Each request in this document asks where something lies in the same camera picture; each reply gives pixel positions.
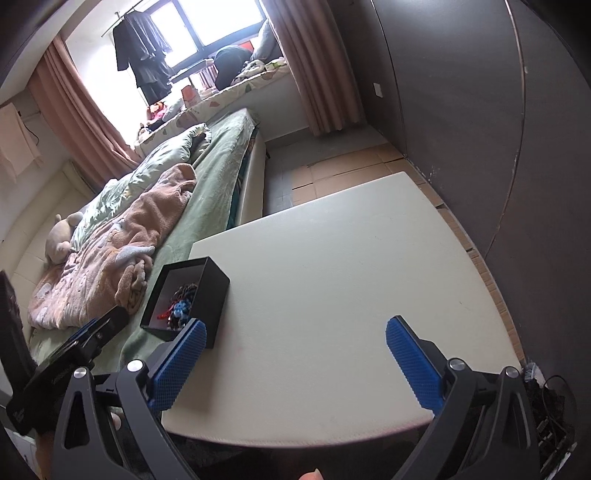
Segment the right hand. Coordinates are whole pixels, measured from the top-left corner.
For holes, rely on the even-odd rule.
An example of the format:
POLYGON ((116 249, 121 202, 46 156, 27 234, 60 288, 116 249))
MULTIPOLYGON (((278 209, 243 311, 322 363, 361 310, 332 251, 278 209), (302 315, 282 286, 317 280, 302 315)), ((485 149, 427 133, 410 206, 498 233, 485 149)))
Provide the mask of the right hand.
POLYGON ((298 480, 324 480, 321 471, 315 469, 314 471, 304 473, 298 480))

